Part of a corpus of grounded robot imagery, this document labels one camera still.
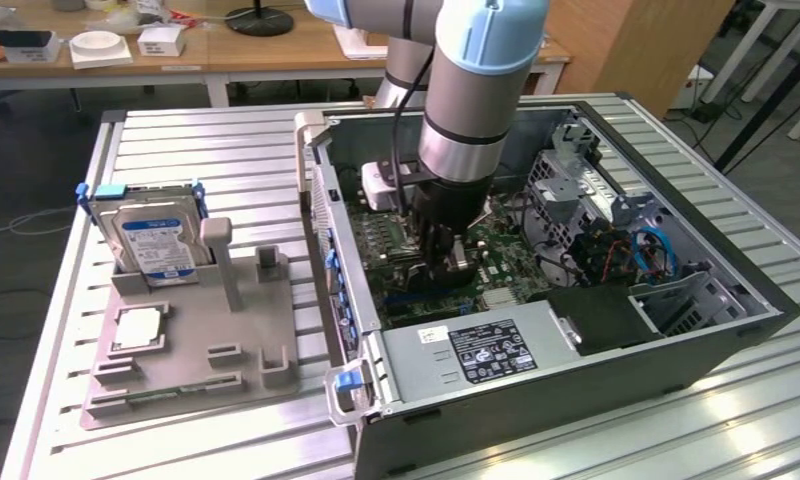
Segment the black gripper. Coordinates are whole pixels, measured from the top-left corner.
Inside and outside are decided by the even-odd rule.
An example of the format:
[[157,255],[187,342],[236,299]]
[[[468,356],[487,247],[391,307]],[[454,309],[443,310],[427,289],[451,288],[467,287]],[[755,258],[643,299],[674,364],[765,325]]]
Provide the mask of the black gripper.
[[412,197],[412,227],[418,249],[428,266],[444,261],[455,243],[479,217],[492,177],[467,183],[435,178],[416,185]]

